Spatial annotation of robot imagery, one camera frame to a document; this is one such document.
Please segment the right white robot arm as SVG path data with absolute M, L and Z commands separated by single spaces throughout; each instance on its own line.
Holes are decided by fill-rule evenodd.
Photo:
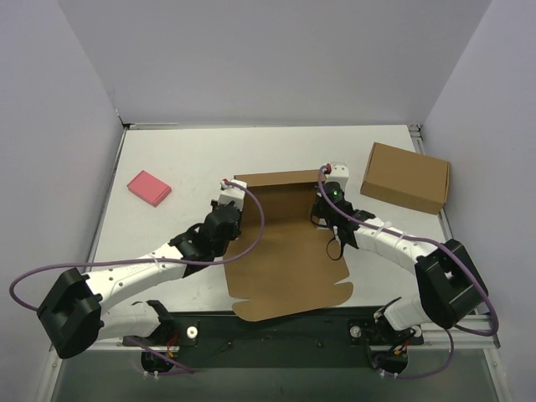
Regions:
M 415 275 L 416 294 L 398 296 L 374 313 L 375 324 L 388 335 L 425 323 L 462 330 L 460 320 L 490 302 L 462 243 L 407 235 L 374 214 L 354 209 L 337 182 L 319 181 L 312 217 L 332 231 L 341 248 L 375 253 Z

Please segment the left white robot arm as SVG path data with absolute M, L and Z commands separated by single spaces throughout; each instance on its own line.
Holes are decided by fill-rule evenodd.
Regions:
M 62 272 L 37 308 L 56 353 L 73 358 L 96 341 L 135 336 L 165 343 L 171 317 L 159 301 L 125 302 L 147 289 L 182 280 L 213 264 L 240 235 L 243 203 L 220 197 L 203 222 L 134 260 L 100 263 L 98 271 Z

